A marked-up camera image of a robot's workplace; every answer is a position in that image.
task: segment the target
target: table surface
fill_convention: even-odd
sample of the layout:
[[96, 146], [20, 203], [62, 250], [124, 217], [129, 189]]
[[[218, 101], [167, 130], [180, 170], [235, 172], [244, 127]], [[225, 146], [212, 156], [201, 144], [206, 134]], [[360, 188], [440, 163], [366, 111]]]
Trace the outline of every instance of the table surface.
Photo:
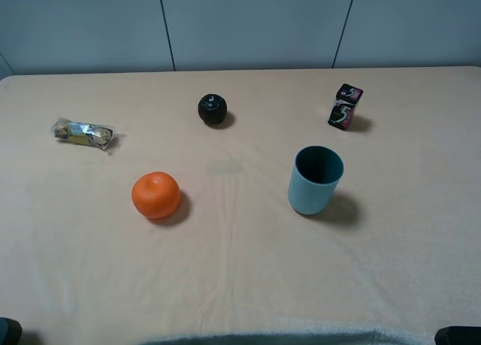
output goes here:
[[[349, 83], [348, 132], [327, 124]], [[197, 115], [223, 96], [225, 126]], [[481, 68], [9, 77], [0, 82], [0, 316], [48, 344], [481, 319]], [[58, 117], [111, 124], [110, 152], [58, 143]], [[289, 206], [295, 154], [337, 151], [329, 206]], [[132, 205], [165, 171], [178, 212]]]

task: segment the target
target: cup rim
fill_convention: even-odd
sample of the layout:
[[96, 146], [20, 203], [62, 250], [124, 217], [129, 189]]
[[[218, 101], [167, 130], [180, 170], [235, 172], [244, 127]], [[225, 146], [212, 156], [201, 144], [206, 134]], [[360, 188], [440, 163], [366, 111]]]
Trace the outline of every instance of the cup rim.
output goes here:
[[[342, 168], [340, 170], [340, 175], [339, 177], [334, 180], [334, 181], [331, 181], [331, 182], [328, 182], [328, 183], [319, 183], [319, 182], [314, 182], [314, 181], [311, 181], [309, 180], [308, 178], [306, 178], [300, 171], [299, 171], [299, 168], [298, 168], [298, 157], [299, 155], [301, 154], [302, 151], [304, 150], [307, 150], [309, 148], [322, 148], [324, 150], [327, 150], [329, 152], [332, 152], [334, 155], [336, 155], [337, 158], [339, 158], [340, 160], [340, 163], [342, 164]], [[325, 146], [319, 146], [319, 145], [312, 145], [312, 146], [307, 146], [307, 147], [304, 147], [302, 150], [300, 150], [297, 155], [295, 155], [295, 159], [294, 159], [294, 168], [295, 170], [298, 172], [299, 176], [301, 176], [304, 180], [306, 180], [308, 183], [312, 183], [313, 185], [317, 185], [317, 186], [330, 186], [336, 182], [339, 182], [339, 180], [341, 179], [341, 177], [344, 175], [344, 161], [343, 159], [337, 154], [336, 151], [334, 150], [331, 150], [329, 147], [325, 147]]]

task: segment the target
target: blue cup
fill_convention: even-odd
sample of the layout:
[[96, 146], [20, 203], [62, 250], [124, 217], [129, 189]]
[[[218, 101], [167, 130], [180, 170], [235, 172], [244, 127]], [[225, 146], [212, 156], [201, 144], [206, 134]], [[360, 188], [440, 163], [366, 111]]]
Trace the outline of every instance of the blue cup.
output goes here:
[[320, 212], [329, 202], [344, 172], [339, 155], [322, 146], [310, 146], [295, 157], [287, 197], [304, 215]]

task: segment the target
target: small box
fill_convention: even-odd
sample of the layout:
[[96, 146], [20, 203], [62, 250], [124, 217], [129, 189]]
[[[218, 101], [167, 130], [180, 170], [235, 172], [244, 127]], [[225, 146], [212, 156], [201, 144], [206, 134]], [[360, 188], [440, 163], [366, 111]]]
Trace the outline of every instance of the small box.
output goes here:
[[347, 129], [363, 92], [362, 89], [355, 88], [347, 83], [343, 84], [337, 91], [328, 123], [343, 131]]

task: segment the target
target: black object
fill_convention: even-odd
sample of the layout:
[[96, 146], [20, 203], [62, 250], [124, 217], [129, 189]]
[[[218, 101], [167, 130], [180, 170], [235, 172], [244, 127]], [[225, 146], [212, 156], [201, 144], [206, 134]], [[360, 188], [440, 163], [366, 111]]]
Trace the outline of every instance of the black object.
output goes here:
[[227, 103], [220, 95], [205, 95], [198, 103], [198, 115], [208, 125], [216, 125], [225, 119]]
[[364, 91], [345, 83], [339, 88], [328, 123], [343, 131], [351, 123], [355, 108]]
[[450, 326], [438, 330], [434, 336], [436, 345], [480, 345], [481, 328], [473, 326]]
[[18, 321], [0, 317], [0, 345], [17, 345], [22, 336]]

